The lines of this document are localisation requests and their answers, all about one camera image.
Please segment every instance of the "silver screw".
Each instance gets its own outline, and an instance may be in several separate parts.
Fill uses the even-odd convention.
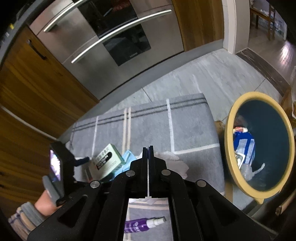
[[[161,171],[161,174],[164,176],[168,176],[168,175],[170,175],[170,170],[164,169]]]
[[[206,186],[206,182],[204,180],[198,180],[197,181],[197,185],[201,188],[205,187]]]
[[[98,186],[100,186],[100,182],[99,181],[92,181],[91,182],[91,187],[92,188],[97,188]]]
[[[136,173],[133,171],[133,170],[129,170],[129,171],[127,171],[126,172],[126,175],[128,176],[128,177],[132,177],[133,175],[135,175]]]

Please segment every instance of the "stainless steel appliance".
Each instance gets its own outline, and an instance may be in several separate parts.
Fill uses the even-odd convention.
[[[56,0],[30,27],[99,99],[184,50],[170,0]]]

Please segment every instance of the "wooden chair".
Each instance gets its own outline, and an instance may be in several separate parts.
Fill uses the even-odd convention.
[[[252,23],[252,19],[253,19],[253,15],[256,15],[256,28],[258,28],[258,21],[259,21],[259,17],[265,19],[268,21],[268,33],[267,33],[267,37],[268,40],[270,41],[270,25],[271,23],[273,23],[272,25],[272,37],[274,39],[274,32],[275,32],[275,15],[276,15],[276,10],[274,9],[273,6],[271,6],[269,4],[269,14],[268,16],[263,14],[262,12],[260,12],[259,10],[257,10],[256,8],[251,7],[250,8],[250,25]]]

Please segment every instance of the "countertop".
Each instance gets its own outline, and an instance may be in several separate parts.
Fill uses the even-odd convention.
[[[24,24],[30,25],[34,19],[43,12],[54,0],[36,0],[31,6],[24,12],[20,19],[14,23],[14,29],[10,31],[9,37],[7,37],[0,48],[0,67],[2,66],[7,53],[10,50],[11,45],[14,43],[18,32],[22,29]]]

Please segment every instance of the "silver handle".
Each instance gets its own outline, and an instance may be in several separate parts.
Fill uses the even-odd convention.
[[[106,34],[102,38],[100,38],[98,41],[93,43],[87,49],[83,50],[75,59],[73,59],[71,61],[71,63],[74,64],[74,63],[78,62],[80,59],[82,59],[88,53],[88,51],[90,51],[97,44],[104,43],[105,41],[113,38],[117,34],[120,34],[120,33],[124,32],[125,30],[130,29],[130,28],[132,28],[132,27],[134,27],[134,26],[136,26],[136,25],[138,25],[138,24],[140,24],[142,22],[148,21],[150,19],[153,19],[153,18],[156,18],[156,17],[159,17],[159,16],[163,16],[163,15],[166,15],[166,14],[169,14],[169,13],[172,13],[172,10],[165,10],[165,11],[157,12],[157,13],[145,16],[143,18],[139,18],[139,19],[134,20],[134,21],[132,21],[132,22],[126,24],[126,25],[123,25],[123,26],[117,28],[116,30],[114,30],[114,31]]]
[[[78,8],[82,4],[88,2],[90,0],[79,0],[78,2],[71,4],[69,7],[64,9],[57,17],[55,17],[43,30],[43,32],[48,33],[57,23],[58,21],[62,20],[64,16],[66,16],[68,13],[72,12],[74,9]]]

